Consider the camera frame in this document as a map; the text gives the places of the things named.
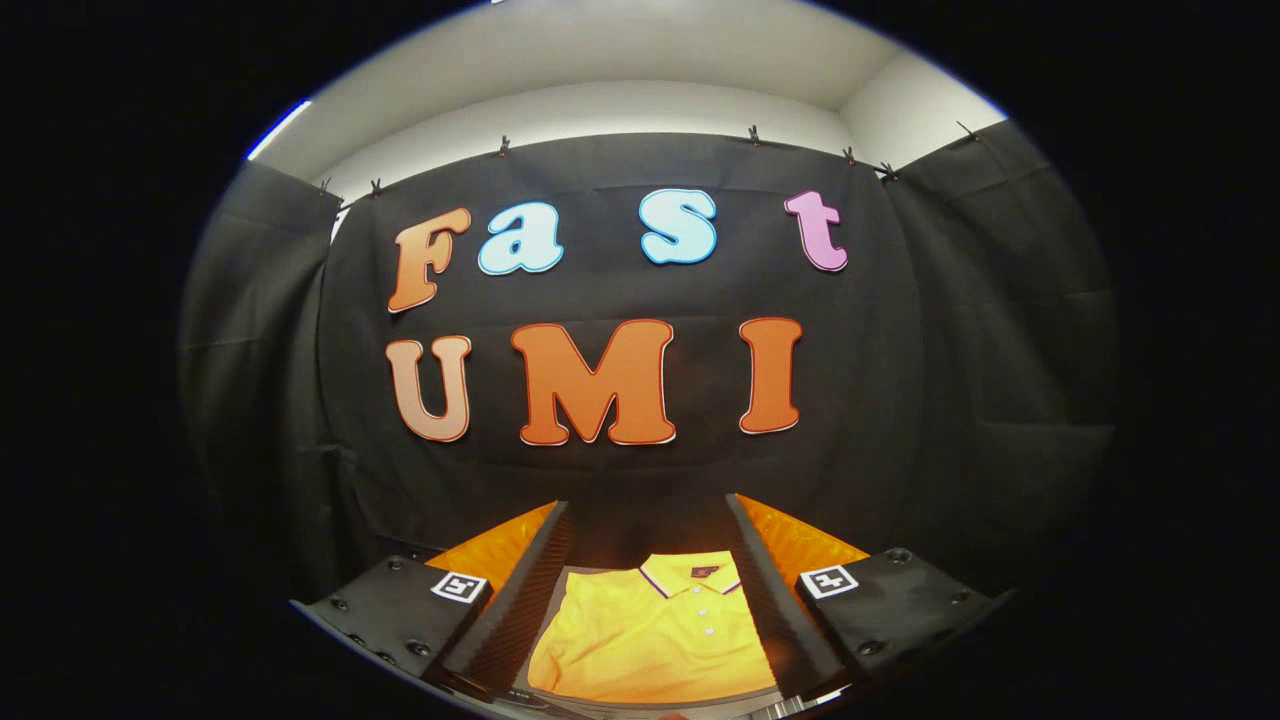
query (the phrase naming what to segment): black fabric backdrop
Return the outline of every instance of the black fabric backdrop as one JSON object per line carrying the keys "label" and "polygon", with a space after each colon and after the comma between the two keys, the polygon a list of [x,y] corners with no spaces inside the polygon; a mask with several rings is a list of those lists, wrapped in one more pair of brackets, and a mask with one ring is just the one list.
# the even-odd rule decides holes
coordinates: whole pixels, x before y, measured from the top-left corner
{"label": "black fabric backdrop", "polygon": [[[211,479],[228,507],[252,507],[244,516],[259,527],[288,529],[288,552],[306,559],[291,592],[307,600],[376,559],[371,534],[448,547],[550,500],[580,509],[580,532],[593,538],[573,564],[636,565],[659,538],[669,547],[699,534],[684,511],[696,506],[690,496],[723,492],[870,552],[913,547],[984,592],[1004,589],[1088,489],[1111,430],[1116,347],[1106,270],[1070,193],[1012,123],[980,136],[911,163],[897,181],[813,150],[710,136],[524,146],[361,199],[328,258],[319,208],[332,218],[332,200],[276,173],[282,197],[311,193],[316,206],[310,240],[276,245],[292,270],[259,265],[236,281],[271,273],[271,297],[238,291],[236,275],[221,275],[220,287],[192,282],[188,316],[252,307],[282,318],[280,328],[292,316],[293,345],[273,360],[260,346],[223,345],[229,329],[205,333],[221,356],[187,350],[183,383],[187,397],[239,398],[188,401],[193,433],[220,437],[218,452],[261,434],[248,430],[250,418],[288,428],[292,445],[271,446],[273,455],[260,438],[270,462],[252,473],[207,460]],[[664,187],[716,201],[718,243],[707,260],[658,266],[641,252],[639,201]],[[809,264],[796,219],[782,209],[805,190],[841,214],[832,240],[849,264],[838,273]],[[557,208],[563,259],[547,273],[485,275],[475,254],[488,219],[526,201]],[[454,236],[448,270],[433,274],[438,295],[392,315],[396,234],[458,206],[472,227]],[[215,222],[202,255],[244,242]],[[303,299],[314,301],[321,264],[316,314]],[[197,260],[195,277],[207,265]],[[800,421],[748,436],[737,419],[750,354],[737,327],[759,316],[804,327],[794,355]],[[639,318],[675,328],[664,388],[676,439],[522,443],[524,359],[512,331],[562,324],[594,366],[616,327]],[[384,348],[396,340],[429,348],[445,334],[472,341],[471,425],[457,442],[434,443],[401,420]],[[429,352],[420,370],[426,407],[439,414]],[[242,434],[214,432],[227,427]]]}

